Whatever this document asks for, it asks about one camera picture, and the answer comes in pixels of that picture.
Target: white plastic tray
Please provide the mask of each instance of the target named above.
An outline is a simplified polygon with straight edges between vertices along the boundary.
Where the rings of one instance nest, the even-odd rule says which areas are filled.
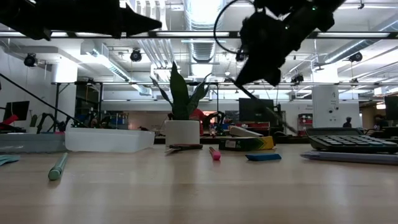
[[[68,128],[65,146],[71,151],[136,152],[153,147],[154,139],[152,131]]]

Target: table surface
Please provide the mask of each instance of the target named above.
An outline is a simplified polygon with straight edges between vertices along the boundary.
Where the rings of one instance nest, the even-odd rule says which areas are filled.
[[[398,223],[398,167],[309,161],[307,144],[277,145],[281,161],[213,162],[206,147],[70,153],[56,182],[60,154],[22,155],[0,167],[0,222]]]

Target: green marker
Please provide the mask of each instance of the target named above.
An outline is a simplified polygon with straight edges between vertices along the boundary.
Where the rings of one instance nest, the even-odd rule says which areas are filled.
[[[57,163],[50,169],[49,179],[58,180],[63,172],[65,164],[67,163],[68,153],[64,153],[63,156],[57,161]]]

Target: pink marker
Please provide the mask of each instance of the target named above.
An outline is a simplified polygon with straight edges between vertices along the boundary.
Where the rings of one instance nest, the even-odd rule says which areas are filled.
[[[213,147],[209,148],[210,154],[213,157],[213,160],[218,161],[221,158],[221,153],[213,149]]]

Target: blue eraser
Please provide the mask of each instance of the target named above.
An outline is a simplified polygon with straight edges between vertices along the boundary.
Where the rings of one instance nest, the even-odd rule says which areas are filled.
[[[282,159],[278,153],[246,154],[246,158],[250,161],[269,161]]]

